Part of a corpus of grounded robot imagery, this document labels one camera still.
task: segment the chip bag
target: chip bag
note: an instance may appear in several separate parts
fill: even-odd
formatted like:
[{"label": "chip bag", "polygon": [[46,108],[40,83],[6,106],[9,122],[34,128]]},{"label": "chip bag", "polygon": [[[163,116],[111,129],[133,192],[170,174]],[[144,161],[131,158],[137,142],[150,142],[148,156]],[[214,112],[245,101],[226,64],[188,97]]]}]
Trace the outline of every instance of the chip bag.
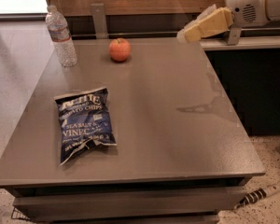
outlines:
[{"label": "chip bag", "polygon": [[116,145],[105,105],[107,95],[107,88],[102,87],[54,97],[62,131],[61,165],[91,147]]}]

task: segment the gray tabletop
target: gray tabletop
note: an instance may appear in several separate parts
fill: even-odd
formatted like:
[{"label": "gray tabletop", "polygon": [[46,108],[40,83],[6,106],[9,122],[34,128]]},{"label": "gray tabletop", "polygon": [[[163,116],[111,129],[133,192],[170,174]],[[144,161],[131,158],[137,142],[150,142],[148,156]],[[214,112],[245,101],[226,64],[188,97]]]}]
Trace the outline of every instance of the gray tabletop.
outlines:
[{"label": "gray tabletop", "polygon": [[[51,57],[0,160],[0,187],[251,177],[264,167],[199,43],[130,39],[125,63],[109,40],[77,41],[79,64]],[[117,147],[60,166],[53,97],[107,86]]]}]

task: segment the apple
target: apple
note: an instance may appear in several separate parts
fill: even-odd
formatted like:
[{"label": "apple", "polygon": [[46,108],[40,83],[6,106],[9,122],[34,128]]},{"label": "apple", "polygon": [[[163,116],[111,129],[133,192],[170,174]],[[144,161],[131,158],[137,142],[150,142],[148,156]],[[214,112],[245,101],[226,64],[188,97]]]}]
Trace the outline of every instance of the apple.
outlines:
[{"label": "apple", "polygon": [[109,45],[110,57],[119,63],[126,61],[131,53],[130,42],[124,38],[117,38],[110,42]]}]

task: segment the plastic bottle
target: plastic bottle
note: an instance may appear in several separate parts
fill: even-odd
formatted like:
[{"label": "plastic bottle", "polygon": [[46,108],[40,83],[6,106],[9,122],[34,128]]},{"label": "plastic bottle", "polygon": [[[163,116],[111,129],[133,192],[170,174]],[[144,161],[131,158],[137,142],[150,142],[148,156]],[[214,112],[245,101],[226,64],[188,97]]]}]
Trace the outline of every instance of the plastic bottle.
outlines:
[{"label": "plastic bottle", "polygon": [[77,54],[67,21],[63,14],[57,11],[56,6],[50,5],[47,10],[46,25],[54,43],[59,62],[63,67],[74,66],[77,64]]}]

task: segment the table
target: table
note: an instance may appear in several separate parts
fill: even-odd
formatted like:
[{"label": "table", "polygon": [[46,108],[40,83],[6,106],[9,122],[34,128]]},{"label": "table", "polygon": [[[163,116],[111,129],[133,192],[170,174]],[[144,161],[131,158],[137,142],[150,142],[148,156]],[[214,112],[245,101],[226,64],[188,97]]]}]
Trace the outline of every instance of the table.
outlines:
[{"label": "table", "polygon": [[[51,57],[0,160],[0,188],[32,220],[181,215],[197,223],[192,214],[233,208],[245,183],[264,175],[199,43],[130,42],[125,63],[110,60],[109,40],[76,41],[79,64],[71,68]],[[60,166],[53,97],[101,86],[118,146]]]}]

